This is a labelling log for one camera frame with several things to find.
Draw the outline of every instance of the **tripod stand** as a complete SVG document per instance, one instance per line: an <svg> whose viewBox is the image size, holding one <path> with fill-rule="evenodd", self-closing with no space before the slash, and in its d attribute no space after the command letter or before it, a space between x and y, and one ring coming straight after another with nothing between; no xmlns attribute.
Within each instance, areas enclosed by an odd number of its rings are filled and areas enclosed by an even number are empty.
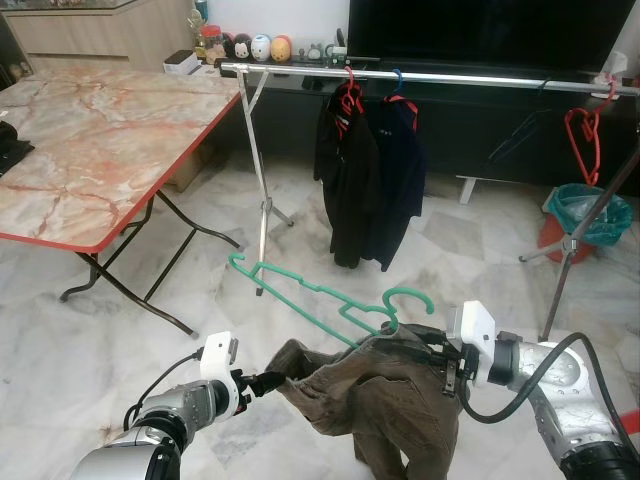
<svg viewBox="0 0 640 480"><path fill-rule="evenodd" d="M553 253L556 251L562 252L562 263L560 264L560 272L558 273L558 278L556 280L556 291L553 295L553 300L551 302L551 307L549 308L549 314L547 315L547 321L545 323L544 330L542 331L542 335L540 335L539 337L539 340L541 342L546 342L549 339L549 332L551 331L551 327L553 326L553 321L558 310L558 305L560 304L560 297L562 296L562 291L564 290L564 284L567 281L567 275L569 275L569 269L571 268L571 259L578 251L578 242L582 240L582 237L584 237L585 233L587 233L587 230L589 229L593 221L598 217L598 215L600 215L600 212L602 212L602 210L607 206L609 200L611 200L615 192L625 182L627 177L629 177L633 169L638 164L639 160L640 144L636 144L627 161L620 167L611 182L609 182L609 185L607 185L605 191L602 192L602 195L600 195L600 197L598 197L596 202L589 209L584 219L578 224L572 234L565 234L559 242L542 248L536 252L529 253L527 255L521 255L520 257L518 257L521 262L526 262L533 258L547 255L548 253Z"/></svg>

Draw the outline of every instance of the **brown trousers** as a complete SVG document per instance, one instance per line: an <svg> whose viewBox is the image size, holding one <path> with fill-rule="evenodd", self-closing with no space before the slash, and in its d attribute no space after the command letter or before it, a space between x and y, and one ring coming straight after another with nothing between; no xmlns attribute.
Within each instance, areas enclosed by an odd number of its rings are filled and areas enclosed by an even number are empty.
<svg viewBox="0 0 640 480"><path fill-rule="evenodd" d="M318 432L353 433L356 458L377 480L444 480L461 405L442 394L444 374L424 363L426 347L412 332L420 328L400 325L337 355L289 340L266 370L286 375L278 391Z"/></svg>

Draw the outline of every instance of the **figurine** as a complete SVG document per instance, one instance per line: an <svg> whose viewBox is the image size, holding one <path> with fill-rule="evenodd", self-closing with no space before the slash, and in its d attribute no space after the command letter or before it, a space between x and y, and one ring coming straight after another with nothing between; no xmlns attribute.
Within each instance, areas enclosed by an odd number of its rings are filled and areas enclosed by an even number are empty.
<svg viewBox="0 0 640 480"><path fill-rule="evenodd" d="M309 47L307 58L309 58L309 60L320 60L322 58L322 45L312 43L311 47Z"/></svg>
<svg viewBox="0 0 640 480"><path fill-rule="evenodd" d="M233 58L235 56L232 34L222 32L222 46L224 47L224 55L227 58Z"/></svg>
<svg viewBox="0 0 640 480"><path fill-rule="evenodd" d="M246 33L240 33L234 38L233 46L236 57L249 58L249 53L251 53L251 37Z"/></svg>
<svg viewBox="0 0 640 480"><path fill-rule="evenodd" d="M278 35L271 42L271 58L276 62L286 62L291 58L291 39L286 35Z"/></svg>
<svg viewBox="0 0 640 480"><path fill-rule="evenodd" d="M271 55L271 39L263 34L256 35L251 40L251 55L258 62L265 62Z"/></svg>

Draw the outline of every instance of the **jar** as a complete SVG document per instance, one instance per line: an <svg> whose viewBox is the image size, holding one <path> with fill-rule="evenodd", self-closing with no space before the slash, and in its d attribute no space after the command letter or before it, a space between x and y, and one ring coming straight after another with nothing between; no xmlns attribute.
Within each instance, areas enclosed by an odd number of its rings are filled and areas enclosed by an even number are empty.
<svg viewBox="0 0 640 480"><path fill-rule="evenodd" d="M204 25L200 27L200 33L204 38L207 63L213 65L216 58L226 57L222 40L222 30L220 30L218 25Z"/></svg>

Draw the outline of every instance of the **television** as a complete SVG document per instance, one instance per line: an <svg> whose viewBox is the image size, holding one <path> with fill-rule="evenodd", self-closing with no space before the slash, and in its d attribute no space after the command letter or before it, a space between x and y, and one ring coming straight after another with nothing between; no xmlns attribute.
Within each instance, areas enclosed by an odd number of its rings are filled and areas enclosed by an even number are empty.
<svg viewBox="0 0 640 480"><path fill-rule="evenodd" d="M599 72L634 2L351 0L348 54L398 64Z"/></svg>

